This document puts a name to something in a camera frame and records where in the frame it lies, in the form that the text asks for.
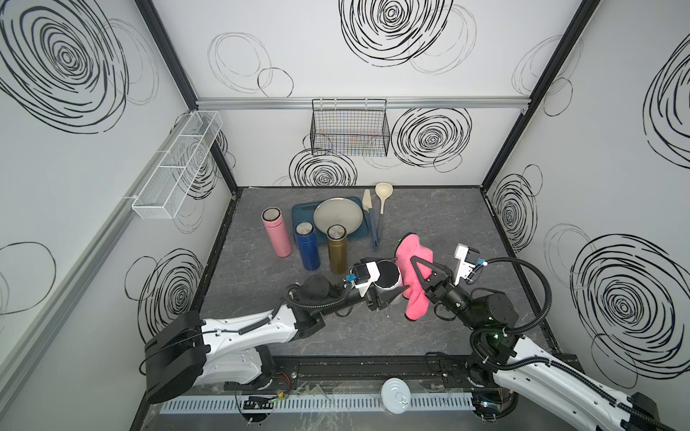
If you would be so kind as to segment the pink microfiber cloth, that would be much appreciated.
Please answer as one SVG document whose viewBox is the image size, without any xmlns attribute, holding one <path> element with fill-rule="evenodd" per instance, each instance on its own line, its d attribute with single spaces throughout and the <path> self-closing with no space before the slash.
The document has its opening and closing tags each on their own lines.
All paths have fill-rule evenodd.
<svg viewBox="0 0 690 431">
<path fill-rule="evenodd" d="M 405 317 L 410 321 L 417 321 L 429 308 L 429 299 L 425 296 L 420 276 L 427 278 L 431 274 L 431 269 L 424 265 L 419 267 L 411 261 L 413 257 L 433 262 L 433 251 L 420 243 L 420 237 L 416 233 L 407 233 L 395 250 L 395 258 L 402 283 L 408 287 L 403 293 L 404 298 L 408 300 Z"/>
</svg>

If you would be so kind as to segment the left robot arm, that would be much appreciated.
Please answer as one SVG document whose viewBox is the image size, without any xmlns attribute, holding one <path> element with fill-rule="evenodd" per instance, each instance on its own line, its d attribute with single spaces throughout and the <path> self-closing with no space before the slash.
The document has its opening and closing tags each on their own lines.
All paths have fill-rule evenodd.
<svg viewBox="0 0 690 431">
<path fill-rule="evenodd" d="M 383 310 L 408 289 L 393 260 L 364 260 L 341 282 L 314 274 L 288 286 L 270 311 L 228 319 L 184 312 L 145 344 L 146 399 L 168 402 L 194 386 L 255 384 L 271 379 L 267 347 L 306 339 L 325 326 L 325 316 L 359 303 Z"/>
</svg>

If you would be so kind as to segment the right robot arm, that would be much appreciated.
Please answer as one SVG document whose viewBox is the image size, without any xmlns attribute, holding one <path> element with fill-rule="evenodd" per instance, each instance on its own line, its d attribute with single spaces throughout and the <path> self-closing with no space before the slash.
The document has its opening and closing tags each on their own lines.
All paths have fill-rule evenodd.
<svg viewBox="0 0 690 431">
<path fill-rule="evenodd" d="M 475 266 L 465 260 L 460 268 L 411 256 L 411 265 L 422 292 L 433 303 L 453 314 L 471 331 L 472 353 L 465 369 L 471 383 L 494 383 L 541 405 L 578 430 L 666 430 L 656 403 L 649 397 L 627 395 L 601 384 L 540 348 L 526 335 L 546 318 L 553 302 L 546 276 L 533 264 L 510 257 L 478 260 L 485 267 L 517 264 L 531 270 L 544 288 L 544 305 L 535 319 L 517 325 L 517 314 L 502 292 L 474 298 L 463 283 Z"/>
</svg>

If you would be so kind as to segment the white thermos black lid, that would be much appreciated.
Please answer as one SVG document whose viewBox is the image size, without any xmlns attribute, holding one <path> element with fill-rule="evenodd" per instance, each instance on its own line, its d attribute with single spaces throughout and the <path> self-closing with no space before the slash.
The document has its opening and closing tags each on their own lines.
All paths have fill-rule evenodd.
<svg viewBox="0 0 690 431">
<path fill-rule="evenodd" d="M 381 277 L 375 283 L 375 288 L 385 291 L 387 289 L 403 286 L 401 271 L 392 260 L 381 260 L 378 262 L 381 270 Z"/>
</svg>

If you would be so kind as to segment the gold thermos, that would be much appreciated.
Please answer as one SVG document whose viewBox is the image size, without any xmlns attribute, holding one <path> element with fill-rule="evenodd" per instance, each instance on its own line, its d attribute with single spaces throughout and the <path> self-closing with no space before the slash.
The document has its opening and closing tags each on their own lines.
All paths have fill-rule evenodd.
<svg viewBox="0 0 690 431">
<path fill-rule="evenodd" d="M 348 268 L 348 234 L 342 224 L 333 224 L 327 230 L 330 269 L 343 274 Z"/>
</svg>

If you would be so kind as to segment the blue thermos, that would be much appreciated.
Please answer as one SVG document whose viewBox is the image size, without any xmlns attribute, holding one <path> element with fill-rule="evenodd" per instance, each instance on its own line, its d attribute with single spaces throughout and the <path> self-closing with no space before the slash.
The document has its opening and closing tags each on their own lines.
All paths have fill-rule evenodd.
<svg viewBox="0 0 690 431">
<path fill-rule="evenodd" d="M 316 229 L 310 222 L 301 222 L 295 227 L 295 239 L 303 266 L 315 271 L 321 266 Z"/>
</svg>

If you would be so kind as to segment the pink thermos steel lid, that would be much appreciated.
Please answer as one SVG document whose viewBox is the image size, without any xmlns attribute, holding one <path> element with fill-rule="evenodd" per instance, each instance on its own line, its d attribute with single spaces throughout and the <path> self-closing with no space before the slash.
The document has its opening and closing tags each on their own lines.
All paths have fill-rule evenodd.
<svg viewBox="0 0 690 431">
<path fill-rule="evenodd" d="M 281 210 L 275 207 L 266 208 L 262 212 L 262 222 L 276 255 L 279 258 L 291 255 L 292 244 Z"/>
</svg>

